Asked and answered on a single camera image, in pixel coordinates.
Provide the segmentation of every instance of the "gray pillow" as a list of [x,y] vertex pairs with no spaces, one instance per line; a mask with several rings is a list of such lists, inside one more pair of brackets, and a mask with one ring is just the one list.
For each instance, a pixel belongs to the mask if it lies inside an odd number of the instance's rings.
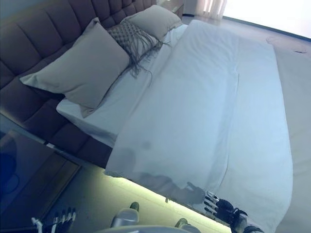
[[71,49],[35,74],[25,85],[62,93],[86,117],[98,107],[112,83],[127,68],[129,56],[100,25],[91,21]]
[[177,15],[158,5],[153,5],[125,19],[158,40],[162,40],[171,29],[182,25]]
[[124,20],[121,24],[109,28],[107,31],[130,56],[135,74],[139,72],[138,63],[142,57],[156,45],[162,44],[128,20]]

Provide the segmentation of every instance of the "bedside table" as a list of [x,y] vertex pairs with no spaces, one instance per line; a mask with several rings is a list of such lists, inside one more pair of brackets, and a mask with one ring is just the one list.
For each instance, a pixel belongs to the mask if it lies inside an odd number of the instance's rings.
[[44,219],[80,166],[14,131],[1,138],[0,150],[16,162],[7,182],[13,188],[1,196],[0,231],[33,229],[31,217]]
[[160,6],[172,11],[178,17],[182,18],[184,13],[184,0],[165,0]]

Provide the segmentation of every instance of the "curtain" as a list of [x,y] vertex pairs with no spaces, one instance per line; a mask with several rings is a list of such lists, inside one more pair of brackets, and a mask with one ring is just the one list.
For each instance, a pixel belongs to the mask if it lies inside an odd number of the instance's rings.
[[196,15],[221,20],[227,0],[198,0]]

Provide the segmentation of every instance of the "floor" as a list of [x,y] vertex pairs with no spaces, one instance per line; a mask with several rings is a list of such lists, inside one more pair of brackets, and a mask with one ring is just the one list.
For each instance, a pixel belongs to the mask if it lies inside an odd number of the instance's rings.
[[189,24],[193,19],[206,21],[252,40],[257,40],[263,43],[267,43],[267,41],[269,41],[270,44],[274,46],[278,46],[286,50],[299,51],[301,56],[311,59],[311,42],[227,19],[223,19],[219,23],[217,21],[202,17],[183,17],[183,23]]
[[[183,18],[185,24],[189,24],[191,20],[192,17]],[[223,20],[219,26],[264,43],[268,37],[273,37],[280,47],[304,49],[306,53],[301,55],[311,58],[310,42],[229,20]],[[180,218],[185,217],[202,233],[230,232],[229,228],[183,206],[171,201],[166,203],[164,197],[130,181],[107,177],[103,174],[103,169],[80,160],[77,162],[82,163],[83,168],[48,215],[48,219],[52,219],[55,212],[75,207],[77,218],[72,227],[73,233],[92,233],[108,228],[113,216],[134,201],[140,203],[140,224],[174,226]]]

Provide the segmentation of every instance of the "upholstered headboard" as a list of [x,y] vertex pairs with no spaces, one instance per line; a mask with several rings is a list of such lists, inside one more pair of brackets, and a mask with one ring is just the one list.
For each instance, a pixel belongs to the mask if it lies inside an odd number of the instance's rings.
[[23,85],[19,77],[37,72],[65,53],[91,19],[105,28],[142,11],[156,0],[60,0],[1,27],[0,113],[29,132],[102,167],[111,148],[83,133],[56,106],[63,95]]

